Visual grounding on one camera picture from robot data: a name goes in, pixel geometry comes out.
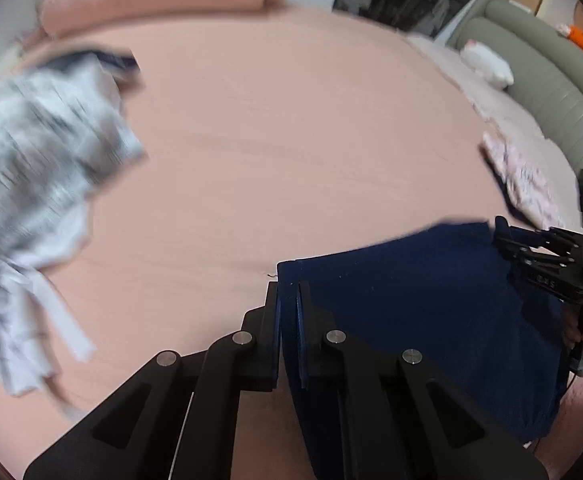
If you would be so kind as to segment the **navy blue striped shorts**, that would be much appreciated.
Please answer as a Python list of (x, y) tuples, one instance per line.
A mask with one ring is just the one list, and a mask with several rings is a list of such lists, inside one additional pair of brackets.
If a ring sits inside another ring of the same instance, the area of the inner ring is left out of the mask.
[(568, 375), (561, 304), (512, 271), (488, 223), (438, 223), (351, 252), (278, 263), (296, 403), (308, 378), (302, 282), (339, 330), (385, 354), (421, 351), (521, 442), (551, 430)]

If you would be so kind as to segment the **pink folded printed garment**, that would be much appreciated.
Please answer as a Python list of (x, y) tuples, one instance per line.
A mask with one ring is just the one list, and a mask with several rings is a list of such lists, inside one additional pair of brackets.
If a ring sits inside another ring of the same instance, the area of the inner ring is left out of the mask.
[(509, 201), (533, 226), (542, 230), (565, 226), (544, 174), (507, 136), (485, 132), (480, 149), (505, 185)]

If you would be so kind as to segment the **grey padded headboard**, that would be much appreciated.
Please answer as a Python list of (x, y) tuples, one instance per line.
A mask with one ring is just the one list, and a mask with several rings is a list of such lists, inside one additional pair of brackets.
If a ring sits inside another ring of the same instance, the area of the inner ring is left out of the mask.
[(476, 0), (447, 46), (476, 40), (511, 66), (507, 93), (554, 141), (574, 170), (583, 168), (583, 51), (507, 0)]

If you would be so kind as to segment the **white plush toy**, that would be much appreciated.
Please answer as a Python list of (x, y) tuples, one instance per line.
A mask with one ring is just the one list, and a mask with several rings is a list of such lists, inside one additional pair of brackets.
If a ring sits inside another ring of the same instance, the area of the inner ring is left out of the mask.
[(469, 40), (459, 54), (463, 61), (492, 87), (504, 90), (514, 84), (511, 66), (485, 44)]

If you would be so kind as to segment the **pink bed sheet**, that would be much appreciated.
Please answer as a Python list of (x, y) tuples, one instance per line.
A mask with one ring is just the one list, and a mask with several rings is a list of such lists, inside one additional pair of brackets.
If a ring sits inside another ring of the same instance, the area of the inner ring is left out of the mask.
[(157, 351), (235, 330), (280, 261), (505, 211), (478, 152), (485, 124), (391, 30), (287, 9), (85, 44), (139, 61), (126, 107), (146, 157), (96, 197), (92, 240), (52, 274), (96, 344), (86, 364), (53, 344), (82, 408)]

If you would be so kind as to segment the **white grey patterned garment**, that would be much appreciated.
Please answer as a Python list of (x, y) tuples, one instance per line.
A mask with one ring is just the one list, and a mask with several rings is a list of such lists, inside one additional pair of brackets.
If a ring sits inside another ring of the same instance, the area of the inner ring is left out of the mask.
[(0, 79), (0, 384), (11, 396), (45, 392), (73, 422), (82, 414), (45, 333), (54, 328), (81, 362), (94, 344), (44, 272), (80, 250), (90, 198), (144, 153), (124, 119), (127, 82), (96, 62)]

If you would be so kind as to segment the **navy garment under pile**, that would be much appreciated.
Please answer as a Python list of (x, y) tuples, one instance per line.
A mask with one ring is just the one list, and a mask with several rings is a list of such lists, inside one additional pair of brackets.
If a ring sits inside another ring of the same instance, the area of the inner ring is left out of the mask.
[(63, 53), (37, 65), (37, 68), (69, 74), (87, 62), (96, 62), (116, 81), (127, 82), (136, 77), (140, 66), (131, 52), (117, 53), (101, 49), (82, 49)]

